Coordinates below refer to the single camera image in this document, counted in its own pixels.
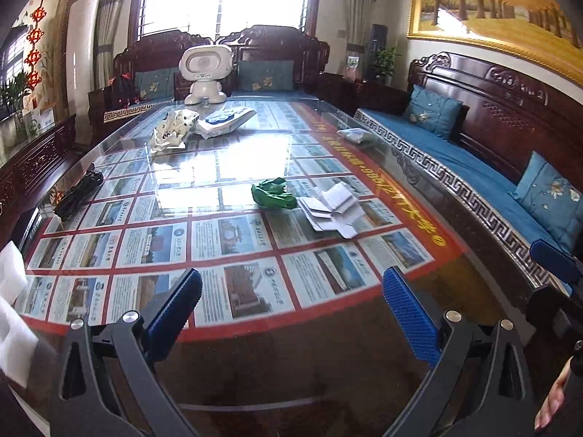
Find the person right hand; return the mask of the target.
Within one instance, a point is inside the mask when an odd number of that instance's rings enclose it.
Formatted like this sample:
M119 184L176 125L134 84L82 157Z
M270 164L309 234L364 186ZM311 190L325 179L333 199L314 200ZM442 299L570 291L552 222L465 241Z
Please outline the person right hand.
M570 376L570 362L568 359L562 368L560 374L554 381L551 390L547 394L543 405L541 406L539 412L535 418L535 430L540 431L544 429L551 423L554 415L556 415L558 409L564 402L564 387L567 379Z

